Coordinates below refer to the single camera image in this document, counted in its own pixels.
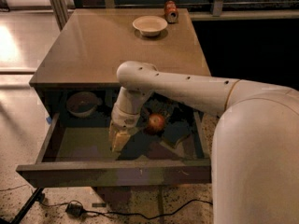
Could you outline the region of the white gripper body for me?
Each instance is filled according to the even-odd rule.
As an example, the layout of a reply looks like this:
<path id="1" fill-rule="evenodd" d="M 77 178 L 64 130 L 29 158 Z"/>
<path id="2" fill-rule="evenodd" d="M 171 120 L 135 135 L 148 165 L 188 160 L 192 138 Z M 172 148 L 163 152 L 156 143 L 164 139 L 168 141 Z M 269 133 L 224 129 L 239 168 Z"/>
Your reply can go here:
<path id="1" fill-rule="evenodd" d="M 111 112 L 112 122 L 121 129 L 134 128 L 140 118 L 139 114 L 129 114 L 120 109 L 120 106 L 114 104 Z"/>

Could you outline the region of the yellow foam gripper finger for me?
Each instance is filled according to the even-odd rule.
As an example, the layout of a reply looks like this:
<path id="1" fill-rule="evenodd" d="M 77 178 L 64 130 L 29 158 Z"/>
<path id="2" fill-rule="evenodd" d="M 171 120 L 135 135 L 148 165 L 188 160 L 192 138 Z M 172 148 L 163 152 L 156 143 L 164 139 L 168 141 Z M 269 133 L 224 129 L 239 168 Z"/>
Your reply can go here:
<path id="1" fill-rule="evenodd" d="M 108 129 L 108 140 L 111 144 L 114 141 L 115 133 L 116 133 L 116 130 L 115 130 L 114 122 L 111 121 L 109 124 L 109 129 Z"/>
<path id="2" fill-rule="evenodd" d="M 112 134 L 112 151 L 121 152 L 130 138 L 131 135 L 127 131 L 114 131 Z"/>

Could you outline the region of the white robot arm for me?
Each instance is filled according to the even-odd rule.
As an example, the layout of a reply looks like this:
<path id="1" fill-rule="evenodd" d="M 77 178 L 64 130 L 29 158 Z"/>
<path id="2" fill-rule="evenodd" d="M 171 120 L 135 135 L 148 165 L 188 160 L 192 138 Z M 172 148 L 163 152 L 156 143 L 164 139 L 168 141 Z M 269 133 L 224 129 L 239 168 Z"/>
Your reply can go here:
<path id="1" fill-rule="evenodd" d="M 128 61 L 109 136 L 121 150 L 153 93 L 219 117 L 212 143 L 214 224 L 299 224 L 299 92 Z"/>

